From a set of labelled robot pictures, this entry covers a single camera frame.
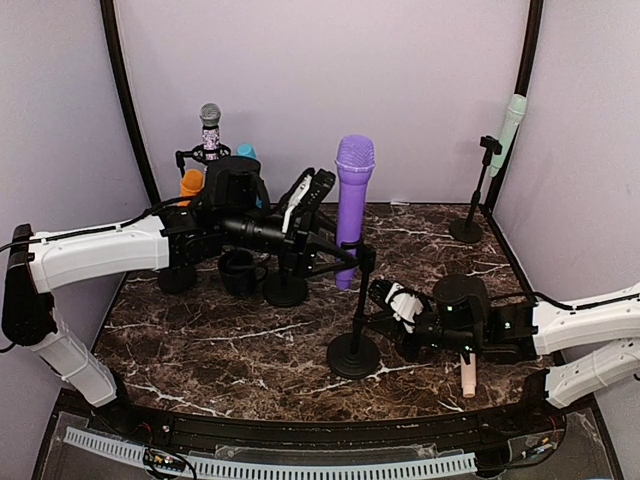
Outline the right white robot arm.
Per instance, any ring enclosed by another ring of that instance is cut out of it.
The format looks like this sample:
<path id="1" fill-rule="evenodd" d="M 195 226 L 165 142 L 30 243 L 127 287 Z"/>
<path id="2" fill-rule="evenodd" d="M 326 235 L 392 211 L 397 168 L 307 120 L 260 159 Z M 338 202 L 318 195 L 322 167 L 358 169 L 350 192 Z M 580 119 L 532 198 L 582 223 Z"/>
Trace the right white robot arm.
<path id="1" fill-rule="evenodd" d="M 490 297 L 480 278 L 453 274 L 429 295 L 383 279 L 373 281 L 368 294 L 378 309 L 365 316 L 365 325 L 393 341 L 408 361 L 431 349 L 459 354 L 462 367 L 479 358 L 514 364 L 597 344 L 582 358 L 526 378 L 527 398 L 510 413 L 521 434 L 547 420 L 548 403 L 567 407 L 639 368 L 638 286 L 561 303 L 539 292 Z"/>

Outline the purple microphone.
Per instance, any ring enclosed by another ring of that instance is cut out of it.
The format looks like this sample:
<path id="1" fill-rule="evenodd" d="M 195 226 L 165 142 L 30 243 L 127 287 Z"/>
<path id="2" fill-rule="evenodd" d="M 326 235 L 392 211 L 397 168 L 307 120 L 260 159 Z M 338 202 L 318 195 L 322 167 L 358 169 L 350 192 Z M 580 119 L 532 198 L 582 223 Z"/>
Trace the purple microphone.
<path id="1" fill-rule="evenodd" d="M 336 167 L 339 178 L 339 202 L 336 244 L 355 255 L 361 238 L 368 182 L 375 168 L 374 143 L 363 135 L 347 135 L 339 144 Z"/>

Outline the pale pink microphone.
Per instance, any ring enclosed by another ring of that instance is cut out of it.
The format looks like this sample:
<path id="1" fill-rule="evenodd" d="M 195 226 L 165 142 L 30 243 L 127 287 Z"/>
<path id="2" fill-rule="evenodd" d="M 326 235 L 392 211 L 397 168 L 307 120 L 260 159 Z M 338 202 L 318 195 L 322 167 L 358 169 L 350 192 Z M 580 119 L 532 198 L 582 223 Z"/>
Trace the pale pink microphone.
<path id="1" fill-rule="evenodd" d="M 461 357 L 460 378 L 463 397 L 474 398 L 477 386 L 477 362 L 474 353 L 470 353 L 468 358 Z"/>

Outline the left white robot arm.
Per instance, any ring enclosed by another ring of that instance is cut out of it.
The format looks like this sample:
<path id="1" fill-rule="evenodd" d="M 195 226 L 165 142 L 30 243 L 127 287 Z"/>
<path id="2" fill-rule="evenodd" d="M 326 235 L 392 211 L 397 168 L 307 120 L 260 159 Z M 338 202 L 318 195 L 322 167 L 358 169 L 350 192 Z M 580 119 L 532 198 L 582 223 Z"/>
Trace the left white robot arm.
<path id="1" fill-rule="evenodd" d="M 356 243 L 339 247 L 319 233 L 335 228 L 318 211 L 335 183 L 333 173 L 306 169 L 276 205 L 260 173 L 255 159 L 225 156 L 209 164 L 194 197 L 160 202 L 134 219 L 62 233 L 16 227 L 5 247 L 5 337 L 37 353 L 92 406 L 103 407 L 103 421 L 117 434 L 134 435 L 140 412 L 122 399 L 114 374 L 56 313 L 52 293 L 123 272 L 195 266 L 226 246 L 276 256 L 286 280 L 357 266 Z"/>

